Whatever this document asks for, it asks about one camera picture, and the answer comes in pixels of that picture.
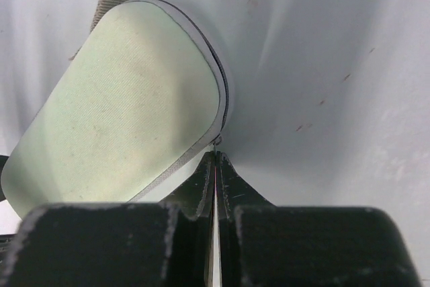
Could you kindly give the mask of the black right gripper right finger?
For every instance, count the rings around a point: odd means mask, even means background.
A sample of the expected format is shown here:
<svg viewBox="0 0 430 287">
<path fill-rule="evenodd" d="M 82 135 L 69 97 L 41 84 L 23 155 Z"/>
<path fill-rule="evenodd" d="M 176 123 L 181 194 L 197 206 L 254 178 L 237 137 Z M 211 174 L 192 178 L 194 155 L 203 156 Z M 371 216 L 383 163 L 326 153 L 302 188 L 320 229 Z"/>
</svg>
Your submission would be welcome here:
<svg viewBox="0 0 430 287">
<path fill-rule="evenodd" d="M 418 286 L 394 221 L 371 207 L 275 206 L 215 156 L 223 286 Z"/>
</svg>

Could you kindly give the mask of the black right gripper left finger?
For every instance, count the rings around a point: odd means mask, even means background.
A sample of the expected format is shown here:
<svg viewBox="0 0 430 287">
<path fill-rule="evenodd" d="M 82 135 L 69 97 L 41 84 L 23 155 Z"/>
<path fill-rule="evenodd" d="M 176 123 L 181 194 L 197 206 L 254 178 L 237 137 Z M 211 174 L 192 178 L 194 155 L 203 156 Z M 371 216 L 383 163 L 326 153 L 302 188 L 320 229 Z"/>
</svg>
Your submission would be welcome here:
<svg viewBox="0 0 430 287">
<path fill-rule="evenodd" d="M 215 155 L 156 203 L 46 204 L 4 243 L 2 286 L 210 286 Z"/>
</svg>

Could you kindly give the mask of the pale green glasses case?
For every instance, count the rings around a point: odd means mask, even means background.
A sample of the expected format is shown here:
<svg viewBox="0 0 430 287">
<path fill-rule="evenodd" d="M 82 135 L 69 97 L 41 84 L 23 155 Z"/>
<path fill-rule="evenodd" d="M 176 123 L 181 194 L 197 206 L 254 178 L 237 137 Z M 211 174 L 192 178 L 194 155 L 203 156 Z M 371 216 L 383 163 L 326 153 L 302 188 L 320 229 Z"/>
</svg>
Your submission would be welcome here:
<svg viewBox="0 0 430 287">
<path fill-rule="evenodd" d="M 1 189 L 20 217 L 45 204 L 142 198 L 220 138 L 225 60 L 165 0 L 98 0 L 88 38 L 12 151 Z"/>
</svg>

